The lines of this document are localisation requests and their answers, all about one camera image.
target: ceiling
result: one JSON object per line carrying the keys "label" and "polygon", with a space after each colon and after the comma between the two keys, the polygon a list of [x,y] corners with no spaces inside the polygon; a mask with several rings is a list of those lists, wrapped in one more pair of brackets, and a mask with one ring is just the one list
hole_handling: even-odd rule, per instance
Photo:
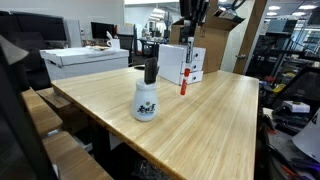
{"label": "ceiling", "polygon": [[281,9],[279,10],[269,10],[268,12],[275,12],[277,13],[276,16],[267,16],[267,18],[275,18],[277,16],[285,16],[285,15],[292,15],[294,12],[304,12],[306,13],[299,18],[305,19],[307,18],[312,10],[302,10],[299,9],[302,5],[314,5],[320,7],[319,0],[271,0],[270,6],[280,6]]}

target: cardboard box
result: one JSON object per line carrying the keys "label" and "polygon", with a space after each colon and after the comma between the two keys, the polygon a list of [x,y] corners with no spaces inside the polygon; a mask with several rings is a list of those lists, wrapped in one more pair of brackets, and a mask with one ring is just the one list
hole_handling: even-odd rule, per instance
{"label": "cardboard box", "polygon": [[62,128],[70,134],[73,135],[88,126],[88,116],[75,105],[57,95],[53,88],[40,90],[37,93],[58,114],[63,121]]}
{"label": "cardboard box", "polygon": [[[210,0],[206,21],[202,26],[198,26],[194,36],[194,46],[206,48],[206,56],[202,70],[204,74],[215,72],[220,69],[223,54],[226,48],[229,32],[238,23],[212,16],[217,10],[217,0]],[[172,24],[170,44],[184,44],[181,30],[183,20]]]}

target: wooden table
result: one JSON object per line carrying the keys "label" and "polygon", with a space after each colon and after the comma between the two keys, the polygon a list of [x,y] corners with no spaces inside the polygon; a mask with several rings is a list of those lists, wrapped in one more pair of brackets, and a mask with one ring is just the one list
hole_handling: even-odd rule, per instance
{"label": "wooden table", "polygon": [[33,89],[24,91],[22,97],[40,136],[45,136],[50,131],[61,127],[60,117]]}
{"label": "wooden table", "polygon": [[61,180],[112,179],[67,132],[43,140],[48,156],[59,169]]}
{"label": "wooden table", "polygon": [[258,80],[215,72],[188,86],[158,78],[159,114],[131,115],[133,68],[53,81],[56,91],[164,172],[178,179],[253,179]]}

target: white box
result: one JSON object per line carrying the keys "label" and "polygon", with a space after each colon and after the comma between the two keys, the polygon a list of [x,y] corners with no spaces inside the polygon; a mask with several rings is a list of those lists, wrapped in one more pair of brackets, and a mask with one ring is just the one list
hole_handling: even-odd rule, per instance
{"label": "white box", "polygon": [[[193,60],[191,63],[191,73],[188,83],[195,83],[202,80],[203,61],[206,49],[193,48]],[[159,59],[160,66],[159,76],[175,84],[181,85],[183,73],[186,66],[187,46],[183,45],[160,45]]]}
{"label": "white box", "polygon": [[129,51],[88,48],[40,50],[50,80],[58,80],[128,67]]}

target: door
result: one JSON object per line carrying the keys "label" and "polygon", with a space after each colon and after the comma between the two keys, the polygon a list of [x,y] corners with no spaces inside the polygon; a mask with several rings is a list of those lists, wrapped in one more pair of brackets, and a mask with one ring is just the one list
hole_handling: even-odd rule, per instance
{"label": "door", "polygon": [[221,70],[242,74],[266,4],[267,0],[247,0],[237,10],[246,20],[229,33]]}

